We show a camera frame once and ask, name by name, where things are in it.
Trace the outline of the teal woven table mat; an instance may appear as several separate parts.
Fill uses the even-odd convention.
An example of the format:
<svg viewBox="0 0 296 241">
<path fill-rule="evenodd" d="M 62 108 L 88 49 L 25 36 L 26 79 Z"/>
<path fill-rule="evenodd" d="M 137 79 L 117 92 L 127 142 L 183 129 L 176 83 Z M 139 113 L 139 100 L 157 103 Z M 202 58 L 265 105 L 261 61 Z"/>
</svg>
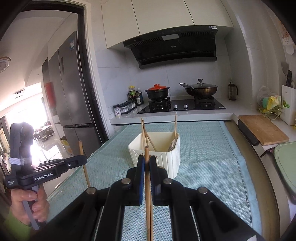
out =
<svg viewBox="0 0 296 241">
<path fill-rule="evenodd" d="M 133 167 L 128 145 L 141 133 L 141 125 L 123 126 L 87 162 L 90 183 L 96 189 L 110 187 Z M 260 235 L 262 225 L 255 188 L 246 161 L 222 121 L 177 124 L 181 162 L 175 180 L 184 187 L 204 186 Z M 87 184 L 77 169 L 48 198 L 48 221 L 77 198 Z M 168 207 L 154 207 L 154 240 L 172 240 Z M 122 240 L 147 240 L 145 205 L 125 208 Z"/>
</svg>

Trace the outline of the grey refrigerator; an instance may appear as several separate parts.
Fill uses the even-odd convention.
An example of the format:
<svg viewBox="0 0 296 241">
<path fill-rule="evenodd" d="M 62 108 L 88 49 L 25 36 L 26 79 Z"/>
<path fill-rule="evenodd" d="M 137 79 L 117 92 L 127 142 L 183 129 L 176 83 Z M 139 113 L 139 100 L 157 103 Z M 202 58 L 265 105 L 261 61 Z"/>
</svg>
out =
<svg viewBox="0 0 296 241">
<path fill-rule="evenodd" d="M 91 80 L 80 58 L 78 33 L 74 31 L 43 64 L 48 81 L 53 84 L 55 110 L 74 155 L 79 155 L 79 141 L 90 157 L 107 140 L 107 135 Z"/>
</svg>

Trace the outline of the red fire extinguisher box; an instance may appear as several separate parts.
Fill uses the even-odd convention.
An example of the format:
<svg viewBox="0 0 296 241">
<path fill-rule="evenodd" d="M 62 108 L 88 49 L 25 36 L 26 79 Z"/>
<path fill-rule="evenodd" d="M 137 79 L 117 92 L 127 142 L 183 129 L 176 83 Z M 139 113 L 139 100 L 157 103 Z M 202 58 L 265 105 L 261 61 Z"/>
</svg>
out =
<svg viewBox="0 0 296 241">
<path fill-rule="evenodd" d="M 51 82 L 48 82 L 44 84 L 44 87 L 46 91 L 46 97 L 47 97 L 49 108 L 55 108 L 56 100 L 55 100 L 53 84 Z"/>
</svg>

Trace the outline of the white spice jar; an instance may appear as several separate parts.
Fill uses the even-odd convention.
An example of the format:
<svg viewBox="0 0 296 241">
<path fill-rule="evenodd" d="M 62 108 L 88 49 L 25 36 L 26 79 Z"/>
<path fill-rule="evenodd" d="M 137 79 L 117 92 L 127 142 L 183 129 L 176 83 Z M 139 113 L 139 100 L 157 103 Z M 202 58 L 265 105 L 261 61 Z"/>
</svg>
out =
<svg viewBox="0 0 296 241">
<path fill-rule="evenodd" d="M 119 104 L 113 106 L 114 114 L 117 118 L 121 117 L 121 110 Z"/>
</svg>

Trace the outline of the metal spoon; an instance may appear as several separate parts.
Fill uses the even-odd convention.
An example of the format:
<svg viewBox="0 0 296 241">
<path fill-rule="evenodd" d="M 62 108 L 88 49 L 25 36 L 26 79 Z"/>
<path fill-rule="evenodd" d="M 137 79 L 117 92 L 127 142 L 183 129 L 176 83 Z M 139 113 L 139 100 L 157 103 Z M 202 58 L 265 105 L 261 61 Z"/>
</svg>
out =
<svg viewBox="0 0 296 241">
<path fill-rule="evenodd" d="M 172 142 L 171 142 L 171 144 L 170 144 L 170 146 L 168 148 L 168 152 L 172 151 L 175 148 L 177 140 L 178 140 L 178 135 L 176 134 L 175 138 L 172 140 Z"/>
</svg>

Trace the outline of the cream utensil holder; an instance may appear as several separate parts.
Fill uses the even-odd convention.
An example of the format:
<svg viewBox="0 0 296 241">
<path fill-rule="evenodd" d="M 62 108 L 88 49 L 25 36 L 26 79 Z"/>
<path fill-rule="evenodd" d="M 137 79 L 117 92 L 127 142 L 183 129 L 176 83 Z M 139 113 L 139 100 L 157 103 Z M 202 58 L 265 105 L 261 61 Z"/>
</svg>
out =
<svg viewBox="0 0 296 241">
<path fill-rule="evenodd" d="M 171 179 L 176 178 L 181 163 L 181 150 L 180 150 L 180 135 L 175 148 L 168 152 L 168 148 L 174 139 L 174 132 L 148 132 L 148 136 L 152 140 L 151 144 L 149 138 L 149 154 L 156 156 L 156 163 L 158 166 L 166 169 L 168 177 Z M 138 156 L 144 154 L 144 141 L 142 134 L 139 134 L 129 145 L 128 150 L 132 158 L 134 166 L 137 165 Z"/>
</svg>

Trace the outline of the green plastic tray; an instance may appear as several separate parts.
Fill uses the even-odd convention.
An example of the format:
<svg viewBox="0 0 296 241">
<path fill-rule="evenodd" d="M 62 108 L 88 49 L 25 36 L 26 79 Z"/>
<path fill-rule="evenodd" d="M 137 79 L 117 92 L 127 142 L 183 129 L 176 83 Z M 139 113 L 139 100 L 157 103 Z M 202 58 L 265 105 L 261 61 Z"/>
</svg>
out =
<svg viewBox="0 0 296 241">
<path fill-rule="evenodd" d="M 274 158 L 291 202 L 295 204 L 295 179 L 296 179 L 296 147 L 295 142 L 279 144 L 274 149 Z"/>
</svg>

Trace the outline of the wooden cutting board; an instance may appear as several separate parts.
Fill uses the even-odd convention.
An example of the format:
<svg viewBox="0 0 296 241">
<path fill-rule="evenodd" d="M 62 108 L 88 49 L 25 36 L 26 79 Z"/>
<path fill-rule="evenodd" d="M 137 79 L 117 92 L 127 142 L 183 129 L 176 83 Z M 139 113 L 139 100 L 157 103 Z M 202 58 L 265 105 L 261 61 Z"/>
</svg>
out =
<svg viewBox="0 0 296 241">
<path fill-rule="evenodd" d="M 290 140 L 283 131 L 263 115 L 240 115 L 238 118 L 262 146 L 285 143 Z"/>
</svg>

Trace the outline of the yellow cap sauce bottle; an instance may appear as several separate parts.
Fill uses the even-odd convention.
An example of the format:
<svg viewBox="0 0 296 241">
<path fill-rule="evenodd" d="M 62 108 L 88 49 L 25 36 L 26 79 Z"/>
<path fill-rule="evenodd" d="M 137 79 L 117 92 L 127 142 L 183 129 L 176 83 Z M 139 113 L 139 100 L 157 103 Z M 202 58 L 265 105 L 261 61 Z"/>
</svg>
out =
<svg viewBox="0 0 296 241">
<path fill-rule="evenodd" d="M 136 100 L 137 100 L 135 87 L 133 85 L 129 86 L 128 99 L 131 101 L 134 101 L 134 102 L 136 102 Z"/>
</svg>

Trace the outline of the dark soy sauce bottle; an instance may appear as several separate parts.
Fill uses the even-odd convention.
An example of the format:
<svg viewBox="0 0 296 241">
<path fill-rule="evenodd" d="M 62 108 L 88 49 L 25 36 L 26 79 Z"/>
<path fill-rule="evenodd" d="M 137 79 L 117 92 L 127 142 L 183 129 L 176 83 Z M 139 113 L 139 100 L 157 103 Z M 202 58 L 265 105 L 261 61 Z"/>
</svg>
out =
<svg viewBox="0 0 296 241">
<path fill-rule="evenodd" d="M 140 90 L 140 88 L 138 88 L 136 91 L 136 103 L 137 103 L 137 106 L 144 104 L 144 99 L 143 99 L 142 91 Z"/>
</svg>

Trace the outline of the black pot orange lid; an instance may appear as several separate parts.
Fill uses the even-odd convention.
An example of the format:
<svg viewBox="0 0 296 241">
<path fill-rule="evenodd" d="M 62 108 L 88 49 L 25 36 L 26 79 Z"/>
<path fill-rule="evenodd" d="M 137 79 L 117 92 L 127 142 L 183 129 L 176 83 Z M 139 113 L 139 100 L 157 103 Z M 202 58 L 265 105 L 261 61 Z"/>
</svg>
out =
<svg viewBox="0 0 296 241">
<path fill-rule="evenodd" d="M 150 100 L 157 101 L 167 98 L 169 95 L 170 87 L 166 87 L 160 84 L 155 84 L 153 87 L 145 90 Z"/>
</svg>

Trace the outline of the yellow green plastic bag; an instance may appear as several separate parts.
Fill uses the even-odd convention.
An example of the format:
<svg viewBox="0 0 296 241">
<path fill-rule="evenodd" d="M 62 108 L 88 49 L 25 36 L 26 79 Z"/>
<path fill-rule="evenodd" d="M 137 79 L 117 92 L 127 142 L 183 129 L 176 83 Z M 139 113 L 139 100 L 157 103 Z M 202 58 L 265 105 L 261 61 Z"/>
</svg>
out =
<svg viewBox="0 0 296 241">
<path fill-rule="evenodd" d="M 268 87 L 261 86 L 257 94 L 258 110 L 262 114 L 275 114 L 280 116 L 284 109 L 290 109 L 286 101 L 281 100 L 281 96 L 271 92 Z"/>
</svg>

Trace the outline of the white knife block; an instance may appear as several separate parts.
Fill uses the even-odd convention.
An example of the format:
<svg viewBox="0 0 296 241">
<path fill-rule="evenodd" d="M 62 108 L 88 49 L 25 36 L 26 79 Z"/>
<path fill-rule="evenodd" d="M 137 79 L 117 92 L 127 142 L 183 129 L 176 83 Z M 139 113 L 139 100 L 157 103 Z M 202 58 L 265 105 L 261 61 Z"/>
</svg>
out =
<svg viewBox="0 0 296 241">
<path fill-rule="evenodd" d="M 295 124 L 295 88 L 282 86 L 281 94 L 281 119 L 289 126 Z"/>
</svg>

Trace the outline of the dark french press jug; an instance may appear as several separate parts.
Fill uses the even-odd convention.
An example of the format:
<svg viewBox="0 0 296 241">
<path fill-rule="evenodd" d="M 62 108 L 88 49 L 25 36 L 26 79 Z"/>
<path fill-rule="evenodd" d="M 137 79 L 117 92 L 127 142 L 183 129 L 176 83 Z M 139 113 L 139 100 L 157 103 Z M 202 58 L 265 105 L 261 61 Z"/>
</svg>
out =
<svg viewBox="0 0 296 241">
<path fill-rule="evenodd" d="M 235 101 L 238 96 L 238 87 L 234 83 L 230 82 L 228 84 L 228 99 Z"/>
</svg>

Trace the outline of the wall calendar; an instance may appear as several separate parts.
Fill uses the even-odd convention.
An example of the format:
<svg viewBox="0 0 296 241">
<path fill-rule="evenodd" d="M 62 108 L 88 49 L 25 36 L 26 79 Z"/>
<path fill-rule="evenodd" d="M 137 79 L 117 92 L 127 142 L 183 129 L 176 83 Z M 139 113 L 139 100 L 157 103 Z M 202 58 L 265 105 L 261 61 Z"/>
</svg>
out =
<svg viewBox="0 0 296 241">
<path fill-rule="evenodd" d="M 279 23 L 280 23 L 280 37 L 282 40 L 282 44 L 285 48 L 285 52 L 289 55 L 293 55 L 295 53 L 295 43 L 292 40 L 292 37 L 288 33 L 283 23 L 281 21 L 279 21 Z"/>
</svg>

